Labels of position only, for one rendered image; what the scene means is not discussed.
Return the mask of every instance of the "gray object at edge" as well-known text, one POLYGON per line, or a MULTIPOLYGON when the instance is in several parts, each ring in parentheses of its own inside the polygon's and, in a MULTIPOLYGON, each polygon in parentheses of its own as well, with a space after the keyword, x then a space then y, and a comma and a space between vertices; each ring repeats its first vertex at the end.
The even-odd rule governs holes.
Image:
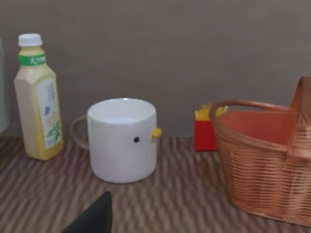
POLYGON ((12 106, 9 96, 9 86, 5 75, 4 49, 2 40, 0 39, 0 133, 9 125, 11 113, 12 106))

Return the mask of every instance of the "mug handle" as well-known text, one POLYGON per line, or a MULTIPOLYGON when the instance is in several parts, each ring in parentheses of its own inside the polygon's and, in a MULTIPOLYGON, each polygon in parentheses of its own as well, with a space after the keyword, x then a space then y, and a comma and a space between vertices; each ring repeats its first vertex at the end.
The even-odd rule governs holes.
POLYGON ((76 118, 70 126, 70 135, 73 141, 83 149, 89 150, 88 142, 84 141, 78 135, 79 123, 86 120, 86 115, 76 118))

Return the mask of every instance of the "white bottle cap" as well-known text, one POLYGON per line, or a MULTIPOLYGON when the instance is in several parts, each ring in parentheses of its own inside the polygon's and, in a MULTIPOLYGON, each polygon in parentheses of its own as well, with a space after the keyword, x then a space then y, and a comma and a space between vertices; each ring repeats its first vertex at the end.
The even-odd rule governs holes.
POLYGON ((39 34, 22 34, 18 36, 18 45, 21 47, 33 47, 42 45, 42 39, 39 34))

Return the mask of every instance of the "toy french fries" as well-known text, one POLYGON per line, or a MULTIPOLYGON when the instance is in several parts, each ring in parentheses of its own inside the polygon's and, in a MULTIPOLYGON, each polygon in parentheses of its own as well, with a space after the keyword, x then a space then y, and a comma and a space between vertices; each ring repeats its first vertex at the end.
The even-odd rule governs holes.
MULTIPOLYGON (((214 136, 213 126, 209 119, 209 111, 212 104, 209 102, 207 106, 202 105, 202 109, 194 112, 194 149, 196 151, 217 150, 217 144, 214 136)), ((218 108, 216 116, 220 116, 228 110, 228 106, 218 108)))

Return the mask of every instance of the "brown basket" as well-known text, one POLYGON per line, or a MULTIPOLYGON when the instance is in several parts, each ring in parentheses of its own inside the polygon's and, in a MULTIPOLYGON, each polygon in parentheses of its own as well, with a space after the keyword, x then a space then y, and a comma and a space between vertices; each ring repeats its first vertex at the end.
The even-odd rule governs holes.
POLYGON ((302 77, 289 108, 230 100, 210 118, 232 202, 249 213, 311 226, 311 77, 302 77), (230 111, 226 105, 268 111, 230 111))

